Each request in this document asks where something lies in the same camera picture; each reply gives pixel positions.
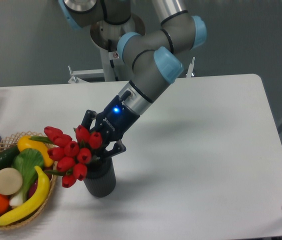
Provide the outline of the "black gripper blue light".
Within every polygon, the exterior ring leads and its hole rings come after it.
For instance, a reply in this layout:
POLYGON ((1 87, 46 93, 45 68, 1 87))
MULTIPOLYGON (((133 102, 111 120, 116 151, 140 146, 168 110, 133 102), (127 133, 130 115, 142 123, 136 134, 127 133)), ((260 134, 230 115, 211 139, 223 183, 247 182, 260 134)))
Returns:
POLYGON ((91 130, 101 134, 102 143, 116 142, 111 150, 103 149, 98 154, 100 159, 108 159, 126 151, 126 146, 121 139, 139 118, 140 115, 133 113, 116 95, 102 112, 97 114, 94 110, 86 110, 81 125, 90 130, 95 120, 95 125, 91 130))

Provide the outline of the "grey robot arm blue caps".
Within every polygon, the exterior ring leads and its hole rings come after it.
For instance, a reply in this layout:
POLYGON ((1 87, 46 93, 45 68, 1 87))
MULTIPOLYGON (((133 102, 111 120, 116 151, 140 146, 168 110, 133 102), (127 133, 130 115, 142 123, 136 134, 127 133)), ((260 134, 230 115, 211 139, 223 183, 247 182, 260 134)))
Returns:
POLYGON ((144 34, 128 0, 61 0, 59 6, 75 29, 90 26, 94 43, 132 71, 126 85, 96 113, 87 110, 82 125, 102 138, 93 159, 108 159, 126 150, 124 133, 180 76, 183 64, 176 54, 201 46, 207 28, 199 16, 189 14, 182 0, 155 0, 160 29, 144 34))

